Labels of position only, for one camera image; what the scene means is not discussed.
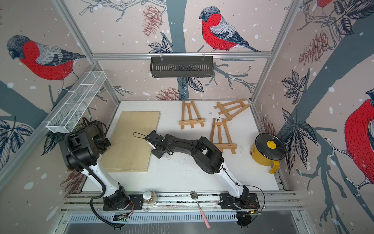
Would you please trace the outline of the plywood board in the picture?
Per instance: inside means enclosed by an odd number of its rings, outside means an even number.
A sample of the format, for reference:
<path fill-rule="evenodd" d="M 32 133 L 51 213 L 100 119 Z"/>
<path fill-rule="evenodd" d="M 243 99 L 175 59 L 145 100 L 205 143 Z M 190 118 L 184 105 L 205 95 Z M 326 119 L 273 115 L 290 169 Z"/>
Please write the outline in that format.
<path fill-rule="evenodd" d="M 110 138 L 111 147 L 102 156 L 101 164 L 109 173 L 145 173 L 148 171 L 152 147 L 144 140 L 157 129 L 159 112 L 121 113 Z"/>

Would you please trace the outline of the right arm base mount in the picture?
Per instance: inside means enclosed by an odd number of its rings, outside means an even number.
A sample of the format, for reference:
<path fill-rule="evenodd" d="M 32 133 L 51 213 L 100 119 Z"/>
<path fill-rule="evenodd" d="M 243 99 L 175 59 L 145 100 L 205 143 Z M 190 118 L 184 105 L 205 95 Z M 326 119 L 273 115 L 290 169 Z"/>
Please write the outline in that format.
<path fill-rule="evenodd" d="M 259 210 L 260 204 L 258 196 L 255 193 L 249 193 L 241 195 L 240 198 L 236 198 L 228 193 L 223 193 L 219 195 L 219 203 L 223 210 L 243 210 L 243 209 L 252 209 Z"/>

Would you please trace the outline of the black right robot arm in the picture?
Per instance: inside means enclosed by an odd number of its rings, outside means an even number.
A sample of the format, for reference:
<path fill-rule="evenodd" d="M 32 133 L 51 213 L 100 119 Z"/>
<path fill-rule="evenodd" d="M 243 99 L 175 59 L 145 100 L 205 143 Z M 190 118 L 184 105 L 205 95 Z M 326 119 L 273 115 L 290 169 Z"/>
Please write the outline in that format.
<path fill-rule="evenodd" d="M 192 156 L 196 164 L 207 174 L 217 174 L 228 188 L 227 194 L 222 194 L 219 205 L 222 209 L 242 210 L 254 208 L 249 203 L 249 189 L 238 182 L 228 169 L 223 153 L 209 139 L 189 140 L 173 135 L 161 136 L 156 131 L 145 136 L 145 141 L 153 148 L 152 154 L 161 158 L 164 154 L 173 155 L 175 152 Z"/>

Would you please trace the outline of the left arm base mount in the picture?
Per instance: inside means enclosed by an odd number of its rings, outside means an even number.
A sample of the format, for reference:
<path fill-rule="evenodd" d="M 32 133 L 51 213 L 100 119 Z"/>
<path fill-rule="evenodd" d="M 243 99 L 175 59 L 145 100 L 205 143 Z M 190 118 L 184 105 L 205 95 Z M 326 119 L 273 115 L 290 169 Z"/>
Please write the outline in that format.
<path fill-rule="evenodd" d="M 104 204 L 103 210 L 104 211 L 140 211 L 143 208 L 143 195 L 142 194 L 130 194 L 130 199 L 127 206 L 120 205 L 120 208 L 110 208 L 108 205 Z"/>

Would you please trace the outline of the wooden easel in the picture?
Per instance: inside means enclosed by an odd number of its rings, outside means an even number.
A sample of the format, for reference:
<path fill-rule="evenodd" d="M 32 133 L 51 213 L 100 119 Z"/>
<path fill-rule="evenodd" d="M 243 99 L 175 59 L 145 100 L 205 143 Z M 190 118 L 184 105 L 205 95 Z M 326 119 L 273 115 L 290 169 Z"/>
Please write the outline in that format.
<path fill-rule="evenodd" d="M 181 120 L 179 126 L 181 130 L 193 129 L 196 126 L 205 127 L 205 119 L 201 117 L 196 103 L 193 100 L 182 101 Z"/>
<path fill-rule="evenodd" d="M 219 109 L 219 115 L 223 115 L 226 121 L 231 121 L 234 117 L 249 108 L 251 103 L 245 99 L 230 101 L 227 103 L 217 102 L 214 109 Z"/>
<path fill-rule="evenodd" d="M 222 153 L 230 151 L 232 154 L 236 154 L 238 146 L 232 141 L 227 123 L 228 121 L 226 119 L 221 119 L 221 121 L 218 121 L 216 118 L 213 119 L 210 141 Z"/>

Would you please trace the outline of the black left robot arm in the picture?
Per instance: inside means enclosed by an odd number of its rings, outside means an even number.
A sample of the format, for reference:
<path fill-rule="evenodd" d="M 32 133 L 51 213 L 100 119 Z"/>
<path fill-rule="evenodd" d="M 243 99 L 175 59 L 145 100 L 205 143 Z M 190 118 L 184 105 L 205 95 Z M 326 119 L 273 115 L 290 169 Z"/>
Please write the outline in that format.
<path fill-rule="evenodd" d="M 83 117 L 82 123 L 66 134 L 59 146 L 67 168 L 87 176 L 102 190 L 99 197 L 103 199 L 106 208 L 125 210 L 131 205 L 130 196 L 99 161 L 100 156 L 111 146 L 106 133 L 104 123 L 88 121 Z"/>

